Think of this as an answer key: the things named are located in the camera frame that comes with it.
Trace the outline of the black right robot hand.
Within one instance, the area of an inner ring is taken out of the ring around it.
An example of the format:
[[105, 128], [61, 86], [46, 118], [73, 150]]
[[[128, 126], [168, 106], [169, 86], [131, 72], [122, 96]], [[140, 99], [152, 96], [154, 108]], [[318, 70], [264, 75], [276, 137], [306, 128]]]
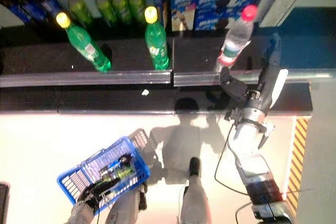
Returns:
[[278, 100], [288, 76], [288, 70], [279, 67], [280, 58], [281, 37], [274, 33], [261, 58], [262, 69], [255, 90], [248, 90], [244, 82], [232, 77], [228, 67], [223, 67], [220, 72], [220, 85], [231, 98], [267, 114]]

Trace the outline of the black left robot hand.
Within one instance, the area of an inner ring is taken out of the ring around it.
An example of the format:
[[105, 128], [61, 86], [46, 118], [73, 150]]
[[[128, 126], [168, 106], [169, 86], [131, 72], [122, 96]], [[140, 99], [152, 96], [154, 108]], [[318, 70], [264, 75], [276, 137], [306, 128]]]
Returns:
[[112, 180], [99, 180], [87, 186], [79, 195], [77, 203], [84, 202], [87, 204], [93, 213], [99, 210], [99, 203], [103, 199], [102, 194], [109, 194], [112, 188], [120, 181], [120, 178]]

